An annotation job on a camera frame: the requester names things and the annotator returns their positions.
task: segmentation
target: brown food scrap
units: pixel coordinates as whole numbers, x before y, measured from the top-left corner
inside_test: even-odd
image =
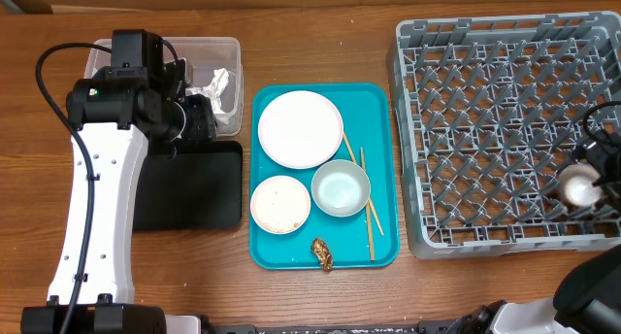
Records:
[[[319,259],[319,263],[321,264],[323,271],[332,271],[334,258],[328,250],[328,245],[325,242],[319,238],[315,238],[312,241],[312,245],[310,245],[310,251],[312,251],[312,253],[314,253]]]

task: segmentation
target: clear plastic bin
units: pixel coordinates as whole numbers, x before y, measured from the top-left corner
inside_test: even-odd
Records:
[[[223,114],[216,114],[217,134],[234,136],[242,127],[244,113],[244,73],[240,42],[235,38],[165,37],[177,51],[179,58],[187,58],[193,67],[192,86],[207,86],[212,82],[213,70],[226,68],[229,84],[220,96]],[[95,44],[110,48],[112,40],[100,39]],[[171,53],[164,49],[164,60],[172,61]],[[91,78],[100,68],[110,65],[110,54],[91,50],[84,71]]]

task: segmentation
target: small round plate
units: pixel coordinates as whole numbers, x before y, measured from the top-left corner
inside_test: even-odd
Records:
[[[291,91],[272,101],[258,125],[259,143],[274,162],[291,169],[309,169],[337,152],[343,119],[325,96]]]
[[[311,212],[306,187],[288,176],[274,176],[259,184],[250,198],[254,222],[266,232],[291,233],[300,228]]]
[[[310,190],[315,204],[324,213],[333,217],[350,217],[367,204],[371,183],[361,167],[339,159],[317,169]]]

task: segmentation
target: white tissue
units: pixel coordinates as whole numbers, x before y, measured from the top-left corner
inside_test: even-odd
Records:
[[[214,115],[224,115],[224,111],[222,111],[222,100],[220,100],[220,95],[224,91],[226,85],[229,84],[229,72],[226,68],[220,68],[213,71],[213,79],[212,82],[207,86],[202,87],[189,87],[187,91],[190,94],[201,94],[210,100],[212,100],[212,109]],[[228,118],[219,118],[223,123],[228,124]]]

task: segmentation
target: black mat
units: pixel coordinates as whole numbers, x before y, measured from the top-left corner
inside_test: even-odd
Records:
[[[219,141],[172,159],[149,153],[138,180],[134,232],[238,226],[242,152],[237,142]]]

